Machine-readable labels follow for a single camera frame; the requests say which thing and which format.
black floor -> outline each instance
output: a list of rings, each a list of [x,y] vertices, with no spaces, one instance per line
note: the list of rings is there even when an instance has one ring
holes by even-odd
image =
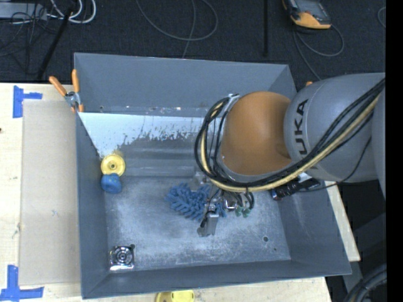
[[[12,1],[52,10],[50,0]],[[70,0],[54,1],[65,12]],[[88,18],[91,0],[82,1]],[[23,25],[0,20],[0,81],[47,82],[53,75],[70,84],[74,52],[288,64],[297,89],[307,81],[385,72],[386,0],[321,0],[333,26],[315,33],[296,32],[281,0],[267,0],[267,55],[264,0],[95,1],[94,20],[68,23],[40,77],[62,20]],[[18,22],[17,15],[13,21]],[[377,181],[342,185],[340,190],[353,231],[385,212]],[[366,272],[385,259],[383,243],[363,257],[361,268]],[[341,278],[329,278],[328,285],[333,300],[342,301],[346,291]],[[374,294],[374,301],[386,301],[385,295],[376,298]]]

blue plastic object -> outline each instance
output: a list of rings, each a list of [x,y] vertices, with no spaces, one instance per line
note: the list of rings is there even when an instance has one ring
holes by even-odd
[[[37,299],[43,296],[43,286],[37,289],[20,289],[18,267],[7,266],[7,288],[1,289],[0,301],[18,302],[21,299]]]
[[[101,187],[107,193],[118,194],[122,191],[122,183],[118,174],[104,174],[101,178]]]
[[[23,100],[27,98],[42,99],[42,94],[36,92],[24,94],[22,88],[14,85],[13,118],[21,118],[23,116]]]
[[[209,185],[204,185],[197,189],[197,191],[191,191],[187,184],[181,183],[169,190],[165,200],[171,203],[173,210],[179,211],[185,217],[192,220],[201,221],[204,217],[204,208],[208,202],[209,192]],[[216,209],[216,212],[221,216],[227,216],[221,203],[216,204]]]

blue toy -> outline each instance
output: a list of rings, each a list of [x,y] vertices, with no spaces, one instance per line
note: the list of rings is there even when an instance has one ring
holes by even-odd
[[[165,200],[171,203],[173,210],[179,211],[192,220],[201,221],[204,217],[205,205],[208,203],[210,188],[209,185],[204,185],[197,191],[191,191],[189,186],[182,182],[170,189]],[[222,203],[216,204],[216,212],[220,216],[227,216]]]
[[[118,174],[104,174],[101,179],[101,187],[107,193],[118,194],[122,191],[122,183]]]

blue tape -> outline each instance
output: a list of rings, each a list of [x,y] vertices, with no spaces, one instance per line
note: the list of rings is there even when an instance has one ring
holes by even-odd
[[[13,118],[21,118],[23,116],[23,100],[42,99],[41,93],[31,92],[24,94],[24,90],[14,85],[14,100],[13,100]]]
[[[37,299],[43,296],[43,286],[37,289],[20,289],[18,267],[7,266],[7,288],[1,289],[0,301],[19,302],[21,299]]]

gray bin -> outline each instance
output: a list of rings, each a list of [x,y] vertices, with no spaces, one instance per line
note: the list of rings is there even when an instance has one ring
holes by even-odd
[[[74,67],[85,106],[76,115],[83,298],[351,273],[326,190],[283,201],[255,193],[248,218],[229,213],[209,237],[164,200],[181,182],[198,186],[193,142],[213,103],[267,90],[292,99],[287,65],[76,53]],[[114,145],[127,165],[120,194],[100,186]],[[130,245],[133,269],[111,271],[109,251]]]

